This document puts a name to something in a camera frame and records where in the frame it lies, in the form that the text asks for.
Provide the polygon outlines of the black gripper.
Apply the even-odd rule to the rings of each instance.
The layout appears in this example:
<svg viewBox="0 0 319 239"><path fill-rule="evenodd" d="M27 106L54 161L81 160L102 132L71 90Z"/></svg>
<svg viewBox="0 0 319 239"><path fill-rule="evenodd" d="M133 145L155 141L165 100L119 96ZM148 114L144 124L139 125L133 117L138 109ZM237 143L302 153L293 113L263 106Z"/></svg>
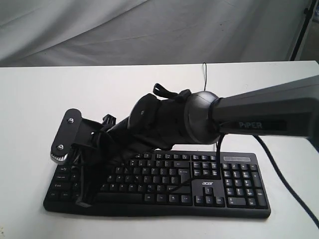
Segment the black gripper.
<svg viewBox="0 0 319 239"><path fill-rule="evenodd" d="M72 144L72 165L80 167L81 184L75 204L91 207L107 172L137 154L153 150L154 130L153 120L132 123L129 119L105 119L100 123L82 119ZM89 179L87 192L84 176Z"/></svg>

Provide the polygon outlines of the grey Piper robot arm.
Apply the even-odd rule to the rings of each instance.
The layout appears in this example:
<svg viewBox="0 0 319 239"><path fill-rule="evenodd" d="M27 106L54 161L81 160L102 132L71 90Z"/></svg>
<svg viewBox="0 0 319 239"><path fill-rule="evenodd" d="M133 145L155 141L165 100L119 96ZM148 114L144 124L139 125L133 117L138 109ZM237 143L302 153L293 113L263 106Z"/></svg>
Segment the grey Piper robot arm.
<svg viewBox="0 0 319 239"><path fill-rule="evenodd" d="M90 207L112 168L137 154L220 143L227 134L303 137L318 148L318 76L226 98L188 89L173 93L156 84L127 118L89 134L92 148L81 151L84 175L76 204Z"/></svg>

